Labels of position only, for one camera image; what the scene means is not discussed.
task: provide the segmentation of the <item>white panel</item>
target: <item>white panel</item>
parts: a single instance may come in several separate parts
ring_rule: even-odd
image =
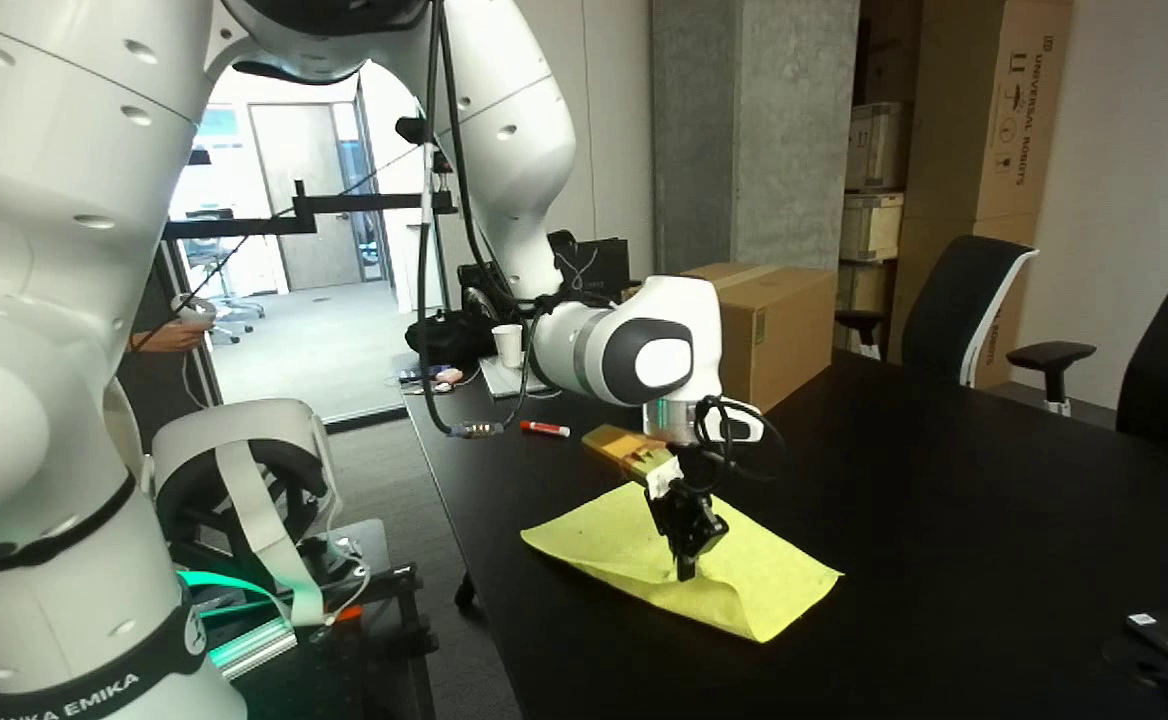
[[[116,340],[188,136],[191,123],[153,98],[0,35],[0,287],[19,279]]]
[[[1038,246],[1018,345],[1094,345],[1067,397],[1110,408],[1168,290],[1168,0],[1076,5]]]
[[[0,32],[179,117],[204,104],[213,0],[0,0]]]
[[[649,0],[520,0],[576,119],[576,166],[547,226],[625,237],[650,255]]]

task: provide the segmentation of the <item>pen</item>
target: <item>pen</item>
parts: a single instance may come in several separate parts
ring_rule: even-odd
[[[529,431],[529,436],[558,436],[558,438],[570,436],[568,423],[547,423],[547,420],[520,420],[520,431]]]

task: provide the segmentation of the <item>table surface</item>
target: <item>table surface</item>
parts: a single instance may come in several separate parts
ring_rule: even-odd
[[[482,416],[479,384],[440,401]],[[532,405],[589,431],[585,405]],[[1162,716],[1125,611],[1168,607],[1168,448],[838,359],[715,493],[838,567],[771,645],[634,603],[520,543],[610,487],[580,444],[412,420],[524,716]]]

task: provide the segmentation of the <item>wall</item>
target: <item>wall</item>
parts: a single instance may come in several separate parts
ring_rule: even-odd
[[[855,0],[650,0],[654,258],[837,263]]]
[[[1067,390],[1116,408],[1125,365],[1162,287],[1168,0],[1076,0],[1018,345],[1094,345],[1067,370]]]

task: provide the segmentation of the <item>yellow towel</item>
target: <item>yellow towel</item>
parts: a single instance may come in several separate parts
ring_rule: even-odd
[[[712,500],[712,509],[731,533],[700,555],[700,570],[683,585],[674,578],[667,541],[634,485],[524,529],[520,541],[663,611],[766,645],[818,603],[838,570],[805,555],[731,503]]]

